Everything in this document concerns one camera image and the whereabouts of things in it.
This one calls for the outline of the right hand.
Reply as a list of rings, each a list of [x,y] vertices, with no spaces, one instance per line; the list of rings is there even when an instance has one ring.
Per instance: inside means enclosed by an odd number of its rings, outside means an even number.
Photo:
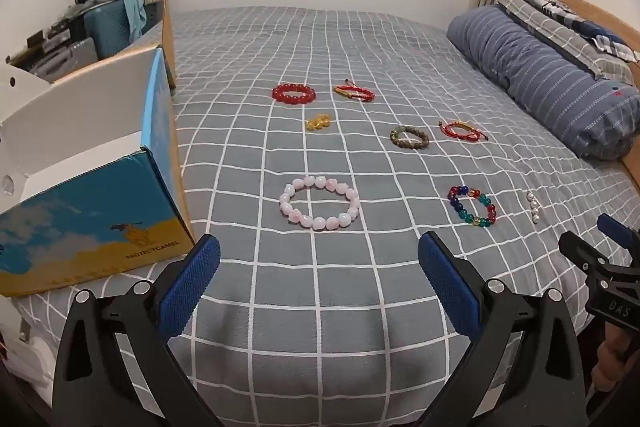
[[[598,348],[598,361],[591,377],[594,389],[610,392],[626,375],[628,363],[623,355],[631,344],[628,333],[612,324],[605,324],[605,337]]]

